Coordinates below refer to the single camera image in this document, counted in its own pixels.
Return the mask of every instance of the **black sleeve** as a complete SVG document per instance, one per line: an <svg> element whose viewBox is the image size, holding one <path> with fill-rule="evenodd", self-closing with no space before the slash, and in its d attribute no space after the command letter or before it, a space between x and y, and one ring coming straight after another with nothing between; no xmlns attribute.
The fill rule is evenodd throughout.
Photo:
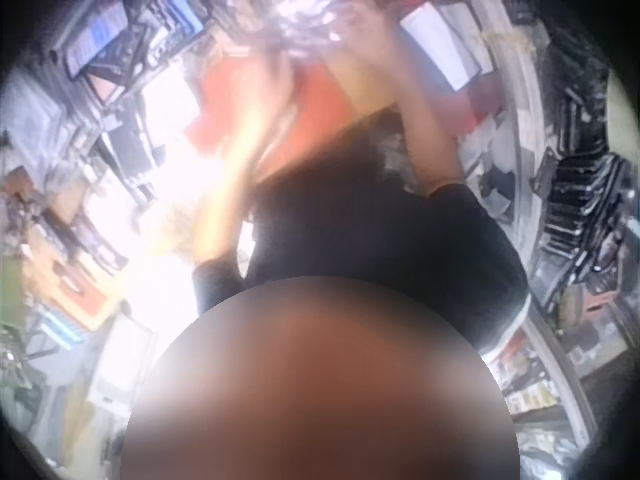
<svg viewBox="0 0 640 480"><path fill-rule="evenodd" d="M243 280L238 271L236 252L198 265L193 272L193 284L200 315L240 293Z"/></svg>
<svg viewBox="0 0 640 480"><path fill-rule="evenodd" d="M440 257L434 304L474 347L496 342L522 308L528 282L511 242L464 185L429 197Z"/></svg>

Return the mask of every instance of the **hand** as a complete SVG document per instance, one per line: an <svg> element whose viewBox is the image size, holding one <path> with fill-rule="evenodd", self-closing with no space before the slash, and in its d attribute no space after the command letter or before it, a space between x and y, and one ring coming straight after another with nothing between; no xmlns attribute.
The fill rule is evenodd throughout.
<svg viewBox="0 0 640 480"><path fill-rule="evenodd" d="M233 134L263 142L291 100L293 70L285 54L261 52L245 60L233 79Z"/></svg>
<svg viewBox="0 0 640 480"><path fill-rule="evenodd" d="M337 14L335 32L355 55L391 77L406 67L407 48L397 23L373 0L353 0Z"/></svg>

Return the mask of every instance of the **black top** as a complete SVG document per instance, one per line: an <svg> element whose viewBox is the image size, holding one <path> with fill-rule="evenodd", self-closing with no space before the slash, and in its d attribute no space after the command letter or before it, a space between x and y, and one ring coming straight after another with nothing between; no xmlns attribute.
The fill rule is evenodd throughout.
<svg viewBox="0 0 640 480"><path fill-rule="evenodd" d="M194 272L201 314L272 280L338 276L422 302L480 349L497 340L526 297L517 253L466 186L424 198L342 164L290 177L256 203L246 278L235 252Z"/></svg>

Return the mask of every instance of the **person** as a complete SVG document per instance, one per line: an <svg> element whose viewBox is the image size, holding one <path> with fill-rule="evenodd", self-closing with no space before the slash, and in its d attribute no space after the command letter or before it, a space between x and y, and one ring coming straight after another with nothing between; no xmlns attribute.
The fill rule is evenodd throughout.
<svg viewBox="0 0 640 480"><path fill-rule="evenodd" d="M367 158L371 149L348 139L256 194L252 172L294 87L286 57L256 55L240 73L235 111L242 122L226 148L224 185L206 195L196 218L200 313L272 280L346 277L420 301L486 348L526 297L519 257L465 185L455 139L434 114L397 26L365 1L345 5L336 25L346 48L395 90L419 192L379 175ZM243 279L236 249L250 198L256 247Z"/></svg>

